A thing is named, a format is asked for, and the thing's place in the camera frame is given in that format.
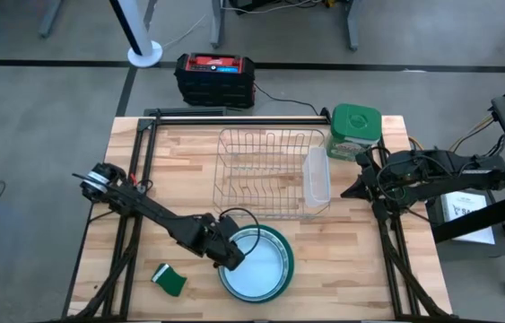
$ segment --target clear plastic container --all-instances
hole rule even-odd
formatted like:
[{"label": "clear plastic container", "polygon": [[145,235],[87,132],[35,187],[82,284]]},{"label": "clear plastic container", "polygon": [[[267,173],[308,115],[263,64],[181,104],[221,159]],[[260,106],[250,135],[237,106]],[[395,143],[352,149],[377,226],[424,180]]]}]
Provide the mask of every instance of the clear plastic container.
[{"label": "clear plastic container", "polygon": [[330,202],[330,165],[326,148],[310,147],[304,161],[304,198],[306,205],[317,207]]}]

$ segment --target wire dish rack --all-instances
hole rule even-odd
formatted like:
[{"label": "wire dish rack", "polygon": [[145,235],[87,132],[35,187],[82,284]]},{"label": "wire dish rack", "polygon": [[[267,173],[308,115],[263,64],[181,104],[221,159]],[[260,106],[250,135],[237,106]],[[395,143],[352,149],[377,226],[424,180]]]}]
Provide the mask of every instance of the wire dish rack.
[{"label": "wire dish rack", "polygon": [[329,202],[306,205],[302,169],[309,149],[324,141],[316,129],[223,129],[214,175],[215,208],[242,207],[274,219],[313,218],[327,210]]}]

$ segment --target green container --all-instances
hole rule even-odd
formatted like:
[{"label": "green container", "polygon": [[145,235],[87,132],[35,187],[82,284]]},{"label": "green container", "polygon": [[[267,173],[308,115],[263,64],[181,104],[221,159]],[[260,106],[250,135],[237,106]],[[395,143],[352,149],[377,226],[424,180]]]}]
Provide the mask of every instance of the green container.
[{"label": "green container", "polygon": [[327,155],[343,161],[355,161],[358,153],[372,147],[381,138],[381,114],[374,108],[340,104],[332,115]]}]

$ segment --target sponge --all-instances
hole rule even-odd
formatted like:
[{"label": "sponge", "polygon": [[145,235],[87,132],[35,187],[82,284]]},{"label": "sponge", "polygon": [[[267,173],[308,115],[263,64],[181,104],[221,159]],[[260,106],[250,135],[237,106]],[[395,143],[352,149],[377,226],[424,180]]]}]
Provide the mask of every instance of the sponge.
[{"label": "sponge", "polygon": [[159,284],[164,292],[170,296],[178,297],[184,287],[186,277],[177,274],[169,264],[160,264],[152,276],[152,282]]}]

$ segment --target green lid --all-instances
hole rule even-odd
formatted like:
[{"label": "green lid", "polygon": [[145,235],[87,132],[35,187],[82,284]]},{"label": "green lid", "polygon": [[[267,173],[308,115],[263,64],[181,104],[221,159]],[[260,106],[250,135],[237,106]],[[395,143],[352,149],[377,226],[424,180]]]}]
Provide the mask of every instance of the green lid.
[{"label": "green lid", "polygon": [[381,137],[381,114],[374,108],[340,104],[332,115],[332,135],[338,139],[375,144]]}]

